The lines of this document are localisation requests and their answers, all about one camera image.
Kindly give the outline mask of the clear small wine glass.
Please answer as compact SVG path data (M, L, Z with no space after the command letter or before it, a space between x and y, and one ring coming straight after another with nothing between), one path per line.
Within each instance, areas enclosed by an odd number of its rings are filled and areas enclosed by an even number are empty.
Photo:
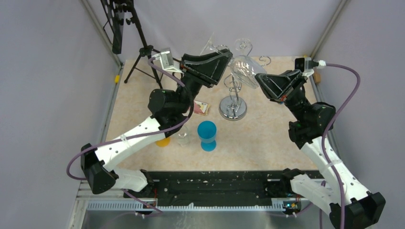
M212 33L207 43L202 48L200 55L211 52L222 54L229 50L229 47L226 45L215 45L214 33ZM257 74L267 74L267 71L262 65L247 55L232 57L228 66L230 67L231 75L237 82L246 84L253 89L256 89L259 86L255 76Z

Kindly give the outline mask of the blue wine glass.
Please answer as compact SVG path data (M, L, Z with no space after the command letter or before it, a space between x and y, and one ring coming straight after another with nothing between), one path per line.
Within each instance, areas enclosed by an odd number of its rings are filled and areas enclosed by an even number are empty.
M201 141L202 150L211 152L216 148L217 128L212 121L203 121L197 127L197 134Z

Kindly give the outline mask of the clear patterned wine glass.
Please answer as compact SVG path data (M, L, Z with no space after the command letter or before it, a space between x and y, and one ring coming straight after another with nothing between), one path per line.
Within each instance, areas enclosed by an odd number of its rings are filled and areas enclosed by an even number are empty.
M183 125L175 135L176 141L180 146L186 146L190 143L190 131L188 127Z

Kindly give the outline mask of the yellow wine glass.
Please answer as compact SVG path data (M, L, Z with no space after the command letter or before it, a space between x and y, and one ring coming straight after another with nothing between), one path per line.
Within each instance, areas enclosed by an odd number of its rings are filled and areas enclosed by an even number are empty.
M162 140L156 141L155 145L158 146L158 147L166 147L166 146L168 146L170 144L170 142L171 142L171 138L167 137L167 138L164 138Z

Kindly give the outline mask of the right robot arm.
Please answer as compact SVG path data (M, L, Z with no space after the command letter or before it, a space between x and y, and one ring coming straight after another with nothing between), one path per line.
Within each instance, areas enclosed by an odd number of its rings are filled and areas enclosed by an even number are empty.
M386 204L385 198L356 179L324 134L333 125L335 107L308 101L302 90L307 76L300 70L281 75L258 73L255 79L267 99L283 103L293 114L296 120L288 124L289 138L326 181L326 186L321 186L299 169L286 170L280 183L281 193L308 199L329 216L337 229L365 229L376 224Z

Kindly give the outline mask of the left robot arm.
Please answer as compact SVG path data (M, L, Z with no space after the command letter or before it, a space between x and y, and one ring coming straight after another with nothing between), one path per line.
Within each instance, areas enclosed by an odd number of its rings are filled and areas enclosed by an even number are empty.
M156 66L154 58L149 65L169 76L177 85L175 90L155 89L149 95L148 116L142 123L117 138L93 146L82 147L81 169L93 194L111 189L126 189L148 197L153 192L152 180L144 170L118 168L124 159L157 141L178 132L191 118L194 99L202 87L217 85L233 57L229 49L196 56L184 54L176 71L177 78L163 65Z

